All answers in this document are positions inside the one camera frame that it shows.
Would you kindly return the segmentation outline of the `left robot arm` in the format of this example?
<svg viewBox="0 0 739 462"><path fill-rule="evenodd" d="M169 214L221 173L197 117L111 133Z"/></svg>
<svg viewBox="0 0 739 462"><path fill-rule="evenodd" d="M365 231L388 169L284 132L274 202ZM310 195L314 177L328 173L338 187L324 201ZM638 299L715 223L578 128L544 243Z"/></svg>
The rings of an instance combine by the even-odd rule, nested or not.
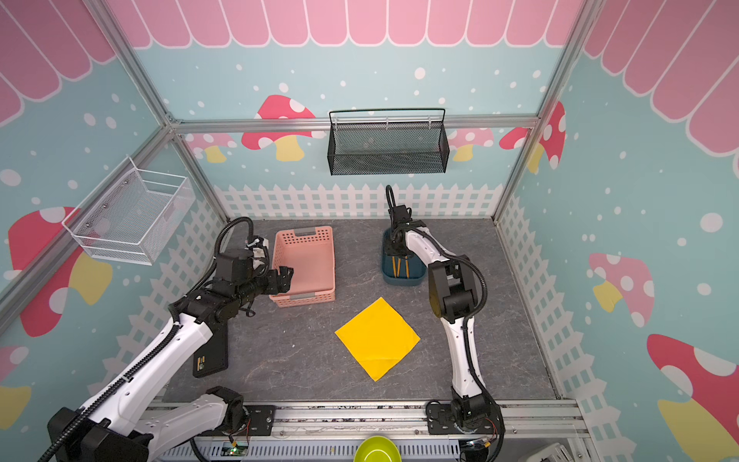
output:
<svg viewBox="0 0 739 462"><path fill-rule="evenodd" d="M201 433L234 436L249 428L241 394L217 386L189 404L145 422L144 411L180 367L240 313L251 315L258 296L289 292L294 269L269 265L269 250L248 217L217 235L211 266L182 298L171 318L132 364L78 409L49 421L43 461L152 461Z"/></svg>

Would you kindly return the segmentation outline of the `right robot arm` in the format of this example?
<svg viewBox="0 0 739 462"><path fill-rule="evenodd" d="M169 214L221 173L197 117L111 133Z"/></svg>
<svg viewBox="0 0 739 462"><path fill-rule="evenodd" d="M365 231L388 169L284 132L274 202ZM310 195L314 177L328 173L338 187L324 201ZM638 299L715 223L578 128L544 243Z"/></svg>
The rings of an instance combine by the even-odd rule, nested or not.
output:
<svg viewBox="0 0 739 462"><path fill-rule="evenodd" d="M464 432L490 425L504 435L502 410L479 374L473 338L475 316L488 300L481 270L465 255L442 246L423 221L412 218L412 209L396 202L394 189L385 188L391 220L383 246L392 257L416 256L427 268L429 303L442 323L452 365L450 403L452 417Z"/></svg>

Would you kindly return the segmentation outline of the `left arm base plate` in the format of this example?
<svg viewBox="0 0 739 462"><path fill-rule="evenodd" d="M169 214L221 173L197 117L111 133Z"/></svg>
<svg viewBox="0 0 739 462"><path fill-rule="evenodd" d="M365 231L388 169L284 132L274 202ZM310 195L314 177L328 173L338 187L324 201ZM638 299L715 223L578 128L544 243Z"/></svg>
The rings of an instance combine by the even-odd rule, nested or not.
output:
<svg viewBox="0 0 739 462"><path fill-rule="evenodd" d="M271 436L275 412L274 405L230 406L217 430L227 436Z"/></svg>

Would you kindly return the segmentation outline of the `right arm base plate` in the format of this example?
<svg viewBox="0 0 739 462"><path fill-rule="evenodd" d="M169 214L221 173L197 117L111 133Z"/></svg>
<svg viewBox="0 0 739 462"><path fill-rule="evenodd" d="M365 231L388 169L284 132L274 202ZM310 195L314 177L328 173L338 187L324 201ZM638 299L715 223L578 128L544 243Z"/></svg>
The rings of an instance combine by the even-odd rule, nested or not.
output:
<svg viewBox="0 0 739 462"><path fill-rule="evenodd" d="M431 435L498 435L502 429L502 416L493 413L489 417L475 417L471 427L463 427L456 419L451 402L429 400L423 410L427 431Z"/></svg>

